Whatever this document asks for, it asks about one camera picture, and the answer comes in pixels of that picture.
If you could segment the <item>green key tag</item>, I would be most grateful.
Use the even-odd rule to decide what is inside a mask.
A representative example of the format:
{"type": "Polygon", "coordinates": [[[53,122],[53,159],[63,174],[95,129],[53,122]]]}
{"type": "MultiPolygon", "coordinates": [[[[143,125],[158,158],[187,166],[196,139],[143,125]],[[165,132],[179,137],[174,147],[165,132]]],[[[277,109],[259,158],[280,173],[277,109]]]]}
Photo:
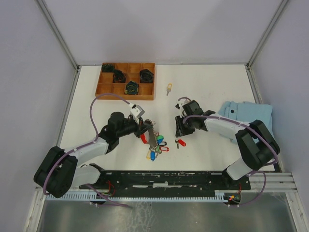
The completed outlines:
{"type": "Polygon", "coordinates": [[[162,136],[162,135],[159,135],[159,136],[157,136],[157,142],[158,143],[161,143],[163,140],[164,140],[164,136],[162,136]]]}

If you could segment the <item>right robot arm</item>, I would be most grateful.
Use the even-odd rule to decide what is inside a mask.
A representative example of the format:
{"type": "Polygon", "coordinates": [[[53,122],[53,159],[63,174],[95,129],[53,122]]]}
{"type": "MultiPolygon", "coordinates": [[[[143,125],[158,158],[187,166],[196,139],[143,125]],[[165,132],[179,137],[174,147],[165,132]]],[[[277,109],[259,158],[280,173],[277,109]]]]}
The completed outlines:
{"type": "Polygon", "coordinates": [[[179,110],[175,117],[177,138],[202,130],[237,142],[241,157],[223,171],[221,179],[225,188],[233,189],[243,176],[278,162],[280,147],[261,120],[242,122],[215,111],[204,112],[197,101],[188,97],[178,98],[175,107],[179,110]]]}

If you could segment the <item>yellow key tag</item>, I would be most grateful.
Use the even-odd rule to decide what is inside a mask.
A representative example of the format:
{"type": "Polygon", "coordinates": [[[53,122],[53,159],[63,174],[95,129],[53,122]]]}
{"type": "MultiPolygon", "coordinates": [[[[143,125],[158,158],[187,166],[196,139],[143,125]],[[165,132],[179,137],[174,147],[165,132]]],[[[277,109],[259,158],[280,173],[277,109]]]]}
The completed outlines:
{"type": "Polygon", "coordinates": [[[146,159],[147,159],[147,160],[150,160],[150,153],[151,153],[151,151],[149,150],[149,151],[147,152],[147,155],[146,155],[146,159]]]}

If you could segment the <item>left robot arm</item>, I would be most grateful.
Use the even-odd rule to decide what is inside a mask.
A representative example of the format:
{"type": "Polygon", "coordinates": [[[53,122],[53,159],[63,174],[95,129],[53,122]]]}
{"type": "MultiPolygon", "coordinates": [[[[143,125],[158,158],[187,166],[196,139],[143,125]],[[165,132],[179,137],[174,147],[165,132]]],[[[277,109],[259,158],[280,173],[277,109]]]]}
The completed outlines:
{"type": "Polygon", "coordinates": [[[71,149],[52,147],[34,175],[34,182],[43,188],[45,195],[62,197],[71,187],[92,184],[103,188],[107,183],[106,175],[94,166],[82,168],[85,162],[112,152],[121,137],[134,134],[140,137],[151,127],[151,120],[125,117],[114,112],[100,133],[91,141],[71,149]]]}

